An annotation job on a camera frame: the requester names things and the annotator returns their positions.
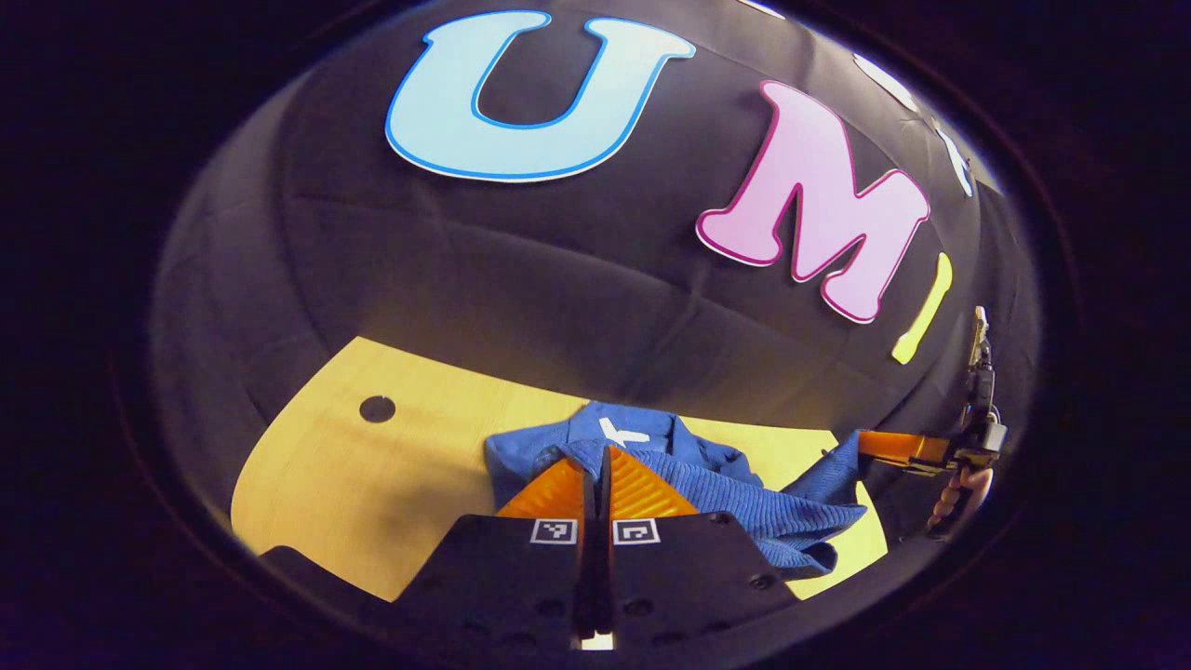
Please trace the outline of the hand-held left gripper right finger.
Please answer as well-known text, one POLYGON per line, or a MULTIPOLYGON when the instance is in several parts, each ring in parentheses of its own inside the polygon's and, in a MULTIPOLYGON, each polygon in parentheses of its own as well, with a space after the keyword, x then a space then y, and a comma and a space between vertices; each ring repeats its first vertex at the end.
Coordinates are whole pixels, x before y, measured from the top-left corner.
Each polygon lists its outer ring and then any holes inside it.
POLYGON ((719 635, 799 597, 735 515, 698 512, 626 450, 601 458, 603 624, 617 652, 719 635))

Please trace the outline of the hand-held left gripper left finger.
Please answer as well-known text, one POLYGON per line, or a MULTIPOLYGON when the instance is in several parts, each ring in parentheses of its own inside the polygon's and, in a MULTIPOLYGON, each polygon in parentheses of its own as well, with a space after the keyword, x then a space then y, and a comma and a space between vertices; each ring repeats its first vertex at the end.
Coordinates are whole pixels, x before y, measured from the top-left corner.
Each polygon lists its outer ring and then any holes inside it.
POLYGON ((420 630, 511 652, 601 633, 601 482, 561 447, 494 515, 463 515, 395 599, 420 630))

